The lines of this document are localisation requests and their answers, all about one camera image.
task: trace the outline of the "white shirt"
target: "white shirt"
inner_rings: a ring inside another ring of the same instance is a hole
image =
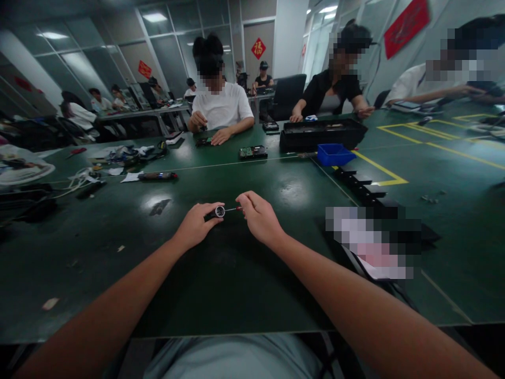
[[[426,63],[414,66],[405,71],[393,84],[393,88],[384,101],[384,105],[390,100],[404,99],[440,91],[465,84],[466,81],[434,80],[426,75]]]
[[[207,119],[207,129],[235,125],[246,117],[254,117],[245,90],[238,84],[225,82],[219,94],[198,91],[193,113],[200,111]]]
[[[94,128],[92,122],[96,120],[96,114],[91,113],[76,103],[70,103],[69,108],[70,112],[73,114],[73,116],[69,118],[70,121],[80,126],[85,131]]]
[[[112,103],[109,101],[109,99],[106,99],[104,97],[102,97],[101,103],[99,103],[97,99],[93,98],[93,100],[91,100],[91,107],[97,112],[108,111],[112,109]]]
[[[192,91],[191,88],[188,88],[186,92],[184,93],[184,97],[188,96],[196,96],[196,91]]]

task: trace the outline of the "finger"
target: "finger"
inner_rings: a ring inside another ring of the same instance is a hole
[[[204,228],[207,230],[208,233],[214,226],[216,226],[220,222],[223,222],[223,220],[224,220],[223,218],[217,218],[217,217],[211,218],[204,224]]]

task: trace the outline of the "red banner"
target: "red banner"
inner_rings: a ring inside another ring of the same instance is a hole
[[[263,41],[258,38],[256,42],[254,42],[251,51],[256,57],[256,59],[259,60],[263,55],[263,53],[265,52],[266,48],[267,47],[264,45]]]
[[[21,87],[22,89],[25,89],[27,90],[28,92],[31,92],[32,91],[32,86],[30,86],[30,83],[27,82],[26,80],[24,79],[21,79],[20,77],[17,77],[17,76],[14,76],[14,80],[16,82],[16,84]]]
[[[151,77],[151,72],[153,72],[153,70],[142,61],[138,62],[138,71],[148,79]]]
[[[429,22],[428,0],[412,0],[384,33],[387,59],[399,52]]]

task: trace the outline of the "hand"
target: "hand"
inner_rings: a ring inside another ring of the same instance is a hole
[[[375,111],[375,107],[367,107],[367,108],[360,109],[358,111],[358,117],[360,119],[367,119],[372,115],[372,113],[374,111]]]
[[[189,120],[193,125],[198,126],[198,130],[200,130],[202,126],[207,126],[207,119],[200,111],[193,112]]]
[[[223,221],[222,218],[211,218],[205,222],[204,216],[212,212],[216,207],[224,205],[224,203],[213,204],[196,204],[189,210],[179,229],[172,237],[178,246],[184,251],[198,245],[207,236],[207,233]]]
[[[291,122],[301,122],[303,121],[304,117],[302,115],[292,115],[289,120]]]
[[[253,191],[240,194],[235,201],[242,206],[247,226],[256,239],[268,247],[282,240],[286,233],[268,201]]]
[[[446,97],[453,98],[453,99],[459,99],[463,97],[467,97],[470,95],[484,95],[486,91],[482,89],[478,89],[466,84],[454,87],[454,88],[449,88],[446,91]]]
[[[210,144],[212,146],[223,145],[223,143],[228,141],[232,135],[233,130],[230,127],[220,129],[216,134],[214,134],[212,140],[210,141]]]

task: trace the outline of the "black device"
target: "black device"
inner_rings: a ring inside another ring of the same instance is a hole
[[[196,147],[200,146],[212,146],[210,141],[212,141],[212,137],[208,138],[199,138],[196,140]]]
[[[238,152],[240,160],[268,157],[267,149],[263,145],[243,147]]]
[[[265,132],[276,131],[276,130],[279,130],[279,125],[275,121],[265,122],[265,123],[263,123],[263,130]]]
[[[352,118],[338,120],[286,123],[280,132],[280,150],[313,152],[317,145],[338,143],[353,150],[364,138],[368,128]]]

